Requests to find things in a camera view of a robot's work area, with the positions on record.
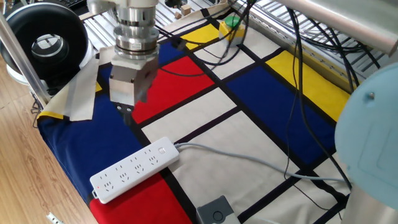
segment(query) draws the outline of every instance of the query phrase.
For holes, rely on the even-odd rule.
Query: cylindrical metal joint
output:
[[[156,50],[159,31],[154,28],[156,8],[125,8],[118,6],[120,25],[114,29],[115,51],[121,57],[151,54]]]
[[[156,7],[135,8],[117,6],[118,19],[121,24],[127,26],[145,27],[154,26]]]
[[[128,27],[121,25],[114,30],[116,45],[124,50],[143,52],[156,48],[159,31],[153,27]]]

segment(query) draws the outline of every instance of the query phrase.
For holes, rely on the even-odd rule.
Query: metal pole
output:
[[[41,105],[45,107],[50,101],[51,97],[37,76],[36,71],[34,70],[32,64],[18,42],[17,37],[11,30],[3,15],[0,15],[0,40],[10,53],[10,56],[15,61],[15,64],[23,76],[25,76]]]

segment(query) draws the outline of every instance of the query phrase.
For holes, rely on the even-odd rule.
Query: power strip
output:
[[[94,198],[105,204],[179,159],[174,144],[164,137],[90,178]]]

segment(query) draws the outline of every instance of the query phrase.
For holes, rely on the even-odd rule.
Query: wooden floor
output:
[[[15,82],[0,58],[0,223],[97,223],[32,127],[33,98]]]

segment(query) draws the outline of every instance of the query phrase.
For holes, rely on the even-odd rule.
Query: green object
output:
[[[238,25],[240,18],[238,16],[228,16],[225,18],[225,24],[230,28],[234,28]]]

